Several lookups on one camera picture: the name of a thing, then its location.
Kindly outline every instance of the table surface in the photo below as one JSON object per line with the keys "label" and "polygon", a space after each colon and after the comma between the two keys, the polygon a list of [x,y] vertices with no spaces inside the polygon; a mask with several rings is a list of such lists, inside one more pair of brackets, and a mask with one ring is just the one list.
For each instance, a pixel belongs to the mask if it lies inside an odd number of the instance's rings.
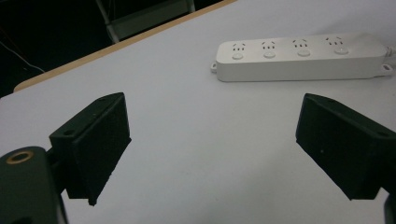
{"label": "table surface", "polygon": [[94,99],[126,95],[132,143],[95,207],[70,223],[384,223],[381,190],[349,201],[295,143],[305,93],[396,130],[396,77],[224,83],[229,40],[348,32],[396,45],[390,0],[238,0],[0,99],[0,153],[48,136]]}

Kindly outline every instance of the wooden table edge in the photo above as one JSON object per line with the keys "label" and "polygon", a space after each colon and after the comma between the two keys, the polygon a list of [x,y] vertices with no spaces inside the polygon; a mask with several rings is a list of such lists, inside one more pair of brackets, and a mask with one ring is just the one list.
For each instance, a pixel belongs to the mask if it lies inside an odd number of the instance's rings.
{"label": "wooden table edge", "polygon": [[218,2],[218,3],[216,3],[216,4],[212,5],[212,6],[205,7],[203,9],[201,9],[201,10],[195,11],[195,12],[193,12],[191,14],[188,14],[188,15],[186,15],[184,17],[181,17],[179,19],[176,19],[174,21],[169,21],[166,24],[163,24],[161,26],[155,27],[155,28],[153,28],[151,30],[148,30],[148,31],[146,31],[146,32],[144,32],[144,33],[142,33],[140,35],[135,35],[135,36],[133,36],[131,38],[123,40],[123,41],[121,41],[118,44],[112,45],[112,46],[107,47],[105,49],[98,50],[95,53],[92,53],[92,54],[87,55],[87,56],[85,56],[83,58],[77,59],[77,60],[75,60],[75,61],[73,61],[71,63],[67,63],[65,65],[57,67],[57,68],[55,68],[53,70],[50,70],[50,71],[48,71],[48,72],[46,72],[44,74],[41,74],[41,75],[38,75],[36,77],[32,77],[30,79],[27,79],[27,80],[23,81],[22,83],[18,84],[14,88],[14,92],[23,90],[25,88],[28,88],[30,86],[33,86],[33,85],[35,85],[35,84],[37,84],[39,82],[42,82],[44,80],[47,80],[49,78],[59,76],[60,74],[62,74],[64,72],[67,72],[67,71],[69,71],[71,69],[74,69],[76,67],[82,66],[85,63],[88,63],[88,62],[94,61],[94,60],[96,60],[98,58],[104,57],[105,55],[107,55],[109,53],[112,53],[112,52],[114,52],[116,50],[123,49],[123,48],[125,48],[125,47],[127,47],[129,45],[132,45],[133,43],[136,43],[136,42],[138,42],[140,40],[143,40],[143,39],[145,39],[145,38],[147,38],[149,36],[156,35],[159,32],[164,31],[166,29],[169,29],[169,28],[171,28],[173,26],[176,26],[178,24],[181,24],[184,21],[189,21],[189,20],[191,20],[193,18],[202,16],[202,15],[204,15],[204,14],[210,12],[210,11],[216,10],[216,9],[218,9],[220,7],[227,6],[227,5],[229,5],[229,4],[231,4],[231,3],[235,2],[235,1],[236,0],[223,0],[223,1]]}

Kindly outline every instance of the metal leg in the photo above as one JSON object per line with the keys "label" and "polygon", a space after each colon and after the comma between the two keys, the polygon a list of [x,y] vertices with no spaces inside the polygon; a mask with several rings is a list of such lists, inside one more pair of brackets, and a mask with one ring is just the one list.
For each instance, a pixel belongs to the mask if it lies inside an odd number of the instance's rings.
{"label": "metal leg", "polygon": [[186,0],[187,6],[189,7],[189,12],[192,13],[195,11],[194,0]]}
{"label": "metal leg", "polygon": [[98,5],[99,10],[102,14],[103,19],[105,20],[105,25],[108,30],[108,33],[110,34],[111,40],[116,44],[120,42],[119,37],[117,36],[116,32],[114,31],[113,25],[111,24],[110,19],[108,18],[105,8],[103,7],[102,1],[101,0],[96,0],[96,5]]}

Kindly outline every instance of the power strip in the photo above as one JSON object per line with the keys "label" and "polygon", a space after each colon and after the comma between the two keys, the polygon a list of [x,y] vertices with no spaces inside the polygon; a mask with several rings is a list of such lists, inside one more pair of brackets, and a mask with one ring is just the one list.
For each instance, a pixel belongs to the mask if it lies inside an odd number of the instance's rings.
{"label": "power strip", "polygon": [[388,76],[392,49],[364,33],[241,40],[219,46],[221,81],[352,79]]}

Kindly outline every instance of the power cord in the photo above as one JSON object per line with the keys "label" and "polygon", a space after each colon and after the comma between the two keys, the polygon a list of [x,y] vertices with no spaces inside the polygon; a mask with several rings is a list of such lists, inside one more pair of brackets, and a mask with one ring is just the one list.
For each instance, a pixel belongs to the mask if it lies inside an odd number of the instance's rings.
{"label": "power cord", "polygon": [[40,67],[37,67],[37,66],[34,66],[34,65],[28,63],[26,60],[24,60],[24,59],[21,57],[21,55],[19,55],[17,52],[15,52],[14,50],[10,49],[9,47],[7,47],[5,44],[3,44],[3,42],[0,41],[0,44],[1,44],[5,49],[7,49],[8,51],[10,51],[10,52],[12,52],[13,54],[17,55],[17,57],[20,58],[20,59],[21,59],[24,63],[26,63],[27,65],[29,65],[29,66],[31,66],[31,67],[33,67],[33,68],[39,70],[39,71],[42,72],[42,73],[45,73],[45,71],[44,71],[43,69],[41,69]]}

